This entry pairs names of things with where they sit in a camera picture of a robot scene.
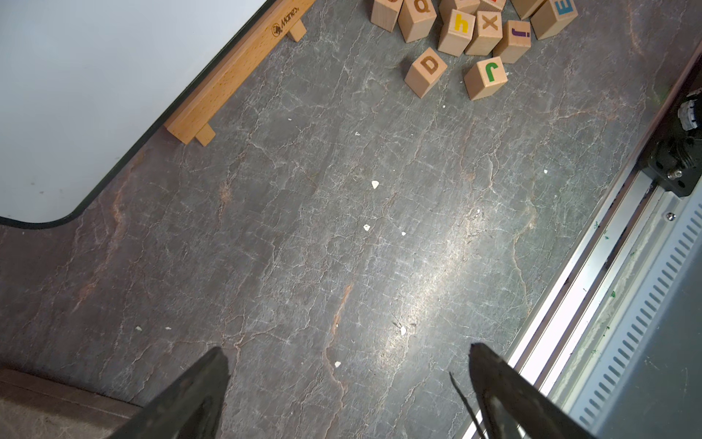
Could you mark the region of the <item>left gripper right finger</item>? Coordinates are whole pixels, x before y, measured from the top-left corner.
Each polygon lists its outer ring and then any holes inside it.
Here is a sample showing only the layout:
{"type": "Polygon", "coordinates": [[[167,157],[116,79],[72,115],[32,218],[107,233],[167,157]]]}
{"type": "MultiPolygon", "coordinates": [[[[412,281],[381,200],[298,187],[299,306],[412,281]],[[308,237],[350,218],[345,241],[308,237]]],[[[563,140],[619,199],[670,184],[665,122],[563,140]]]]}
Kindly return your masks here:
{"type": "Polygon", "coordinates": [[[592,437],[488,345],[471,345],[469,371],[489,438],[592,437]]]}

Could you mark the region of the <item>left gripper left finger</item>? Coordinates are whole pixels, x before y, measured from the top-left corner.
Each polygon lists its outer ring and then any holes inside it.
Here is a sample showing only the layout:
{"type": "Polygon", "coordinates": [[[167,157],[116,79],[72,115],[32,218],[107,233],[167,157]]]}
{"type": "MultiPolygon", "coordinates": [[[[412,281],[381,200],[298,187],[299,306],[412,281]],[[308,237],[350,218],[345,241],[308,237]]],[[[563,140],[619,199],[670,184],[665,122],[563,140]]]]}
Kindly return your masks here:
{"type": "Polygon", "coordinates": [[[111,437],[215,438],[229,381],[228,358],[210,349],[111,437]]]}

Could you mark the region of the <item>wooden block letter D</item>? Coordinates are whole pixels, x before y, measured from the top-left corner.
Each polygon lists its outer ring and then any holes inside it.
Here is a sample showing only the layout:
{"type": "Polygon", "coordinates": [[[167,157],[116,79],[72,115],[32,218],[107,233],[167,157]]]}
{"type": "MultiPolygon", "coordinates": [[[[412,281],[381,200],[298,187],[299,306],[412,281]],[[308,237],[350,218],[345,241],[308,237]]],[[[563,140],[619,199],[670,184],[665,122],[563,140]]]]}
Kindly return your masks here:
{"type": "Polygon", "coordinates": [[[423,98],[444,75],[447,67],[435,50],[426,49],[409,67],[405,82],[419,98],[423,98]]]}

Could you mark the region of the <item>wooden block letter X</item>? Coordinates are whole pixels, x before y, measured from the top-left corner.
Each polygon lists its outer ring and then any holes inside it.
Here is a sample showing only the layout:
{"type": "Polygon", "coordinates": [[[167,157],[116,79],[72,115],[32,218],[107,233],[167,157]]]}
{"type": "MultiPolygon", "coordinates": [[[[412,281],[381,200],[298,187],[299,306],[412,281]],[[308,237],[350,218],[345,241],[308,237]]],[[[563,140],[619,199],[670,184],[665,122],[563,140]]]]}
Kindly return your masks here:
{"type": "Polygon", "coordinates": [[[475,17],[473,38],[464,54],[488,56],[503,38],[502,14],[493,11],[477,11],[475,17]]]}

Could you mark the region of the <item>wooden block letter q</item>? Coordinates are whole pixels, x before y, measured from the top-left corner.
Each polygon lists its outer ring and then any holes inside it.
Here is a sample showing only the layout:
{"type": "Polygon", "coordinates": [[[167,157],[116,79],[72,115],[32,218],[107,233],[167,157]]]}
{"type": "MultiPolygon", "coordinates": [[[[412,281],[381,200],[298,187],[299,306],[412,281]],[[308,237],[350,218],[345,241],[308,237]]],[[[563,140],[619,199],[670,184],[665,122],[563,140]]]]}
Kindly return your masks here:
{"type": "Polygon", "coordinates": [[[406,43],[426,38],[437,18],[431,0],[404,0],[398,24],[406,43]]]}

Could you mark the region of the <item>wooden board stand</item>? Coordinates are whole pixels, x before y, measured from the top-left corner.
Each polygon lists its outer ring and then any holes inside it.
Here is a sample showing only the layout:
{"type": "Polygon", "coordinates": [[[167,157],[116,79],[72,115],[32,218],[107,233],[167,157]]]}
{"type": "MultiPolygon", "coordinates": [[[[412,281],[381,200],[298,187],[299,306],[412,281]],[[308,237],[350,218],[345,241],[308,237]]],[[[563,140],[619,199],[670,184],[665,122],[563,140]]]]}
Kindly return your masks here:
{"type": "Polygon", "coordinates": [[[232,48],[175,110],[165,128],[181,143],[207,146],[215,136],[210,120],[243,82],[288,36],[300,41],[306,33],[302,19],[314,0],[268,1],[245,26],[232,48]]]}

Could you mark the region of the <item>wooden block green J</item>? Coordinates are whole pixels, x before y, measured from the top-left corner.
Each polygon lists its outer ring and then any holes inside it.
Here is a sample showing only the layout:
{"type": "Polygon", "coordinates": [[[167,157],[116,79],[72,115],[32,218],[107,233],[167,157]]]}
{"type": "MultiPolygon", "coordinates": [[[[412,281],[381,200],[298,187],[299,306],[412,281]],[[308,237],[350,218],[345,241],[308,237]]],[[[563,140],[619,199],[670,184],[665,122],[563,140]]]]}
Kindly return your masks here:
{"type": "Polygon", "coordinates": [[[500,57],[479,61],[464,75],[464,85],[471,101],[495,94],[507,82],[506,69],[500,57]]]}

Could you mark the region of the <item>white dry-erase board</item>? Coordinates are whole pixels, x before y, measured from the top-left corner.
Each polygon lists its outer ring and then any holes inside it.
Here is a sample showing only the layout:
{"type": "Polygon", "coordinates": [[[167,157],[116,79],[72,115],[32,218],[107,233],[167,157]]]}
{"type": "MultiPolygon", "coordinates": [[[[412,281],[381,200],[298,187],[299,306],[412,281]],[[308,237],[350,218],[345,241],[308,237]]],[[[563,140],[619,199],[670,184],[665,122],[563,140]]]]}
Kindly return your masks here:
{"type": "Polygon", "coordinates": [[[78,216],[263,1],[5,1],[1,221],[78,216]]]}

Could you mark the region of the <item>wooden block purple i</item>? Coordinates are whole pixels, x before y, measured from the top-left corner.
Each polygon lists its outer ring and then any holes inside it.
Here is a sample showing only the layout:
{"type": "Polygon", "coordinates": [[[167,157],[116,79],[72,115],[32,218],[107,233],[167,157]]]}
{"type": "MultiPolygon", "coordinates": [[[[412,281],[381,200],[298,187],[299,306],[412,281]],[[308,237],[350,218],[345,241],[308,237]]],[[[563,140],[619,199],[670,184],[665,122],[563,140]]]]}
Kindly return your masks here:
{"type": "Polygon", "coordinates": [[[503,30],[493,56],[500,57],[504,64],[514,64],[531,48],[531,25],[528,21],[508,20],[503,30]]]}

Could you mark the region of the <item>wooden block yellow h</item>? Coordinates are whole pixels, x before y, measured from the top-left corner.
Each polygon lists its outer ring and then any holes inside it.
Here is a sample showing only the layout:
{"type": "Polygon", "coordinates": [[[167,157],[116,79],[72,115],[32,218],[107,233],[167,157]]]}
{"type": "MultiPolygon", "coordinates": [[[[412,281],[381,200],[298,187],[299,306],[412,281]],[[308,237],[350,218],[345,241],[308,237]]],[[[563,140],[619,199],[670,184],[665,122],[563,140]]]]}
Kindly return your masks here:
{"type": "Polygon", "coordinates": [[[474,14],[453,9],[442,27],[438,51],[460,57],[473,39],[475,22],[474,14]]]}

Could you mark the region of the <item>wooden block blue E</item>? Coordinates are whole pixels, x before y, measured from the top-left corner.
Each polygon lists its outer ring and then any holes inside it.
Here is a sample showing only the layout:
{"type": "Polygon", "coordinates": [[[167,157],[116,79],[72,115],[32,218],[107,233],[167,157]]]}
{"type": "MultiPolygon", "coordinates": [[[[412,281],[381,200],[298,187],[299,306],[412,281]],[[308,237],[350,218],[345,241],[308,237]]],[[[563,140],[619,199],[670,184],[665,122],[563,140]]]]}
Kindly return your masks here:
{"type": "Polygon", "coordinates": [[[551,38],[568,27],[579,16],[573,0],[548,0],[531,17],[531,25],[538,40],[551,38]]]}

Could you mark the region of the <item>wooden block far left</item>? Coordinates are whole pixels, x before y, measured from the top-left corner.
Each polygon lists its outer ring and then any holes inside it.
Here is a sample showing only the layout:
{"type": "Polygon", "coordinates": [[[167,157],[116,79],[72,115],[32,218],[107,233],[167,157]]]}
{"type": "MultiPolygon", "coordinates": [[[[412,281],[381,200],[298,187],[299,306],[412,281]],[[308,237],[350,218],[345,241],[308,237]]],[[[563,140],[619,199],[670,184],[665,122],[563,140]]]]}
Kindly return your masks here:
{"type": "Polygon", "coordinates": [[[370,22],[385,31],[392,32],[397,25],[402,0],[374,0],[370,22]]]}

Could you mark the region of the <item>aluminium front rail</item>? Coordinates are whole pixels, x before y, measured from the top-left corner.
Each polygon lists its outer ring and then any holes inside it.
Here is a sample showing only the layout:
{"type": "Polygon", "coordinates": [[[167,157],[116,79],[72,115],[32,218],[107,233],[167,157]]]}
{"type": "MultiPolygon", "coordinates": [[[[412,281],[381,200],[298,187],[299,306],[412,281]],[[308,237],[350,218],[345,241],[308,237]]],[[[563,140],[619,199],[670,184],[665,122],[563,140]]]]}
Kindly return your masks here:
{"type": "MultiPolygon", "coordinates": [[[[598,213],[515,347],[502,358],[572,420],[564,400],[581,367],[579,353],[629,252],[652,215],[660,212],[665,195],[686,198],[665,191],[643,173],[627,177],[598,213]]],[[[478,402],[466,436],[489,438],[478,402]]]]}

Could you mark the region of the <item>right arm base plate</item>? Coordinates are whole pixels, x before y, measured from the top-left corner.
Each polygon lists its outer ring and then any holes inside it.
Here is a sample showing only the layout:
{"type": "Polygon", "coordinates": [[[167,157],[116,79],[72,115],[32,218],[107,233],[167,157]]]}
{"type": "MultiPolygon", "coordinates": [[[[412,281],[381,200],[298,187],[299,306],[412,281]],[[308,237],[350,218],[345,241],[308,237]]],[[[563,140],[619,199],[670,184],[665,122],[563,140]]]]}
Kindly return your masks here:
{"type": "Polygon", "coordinates": [[[682,94],[654,130],[639,168],[665,191],[689,196],[701,178],[701,88],[682,94]]]}

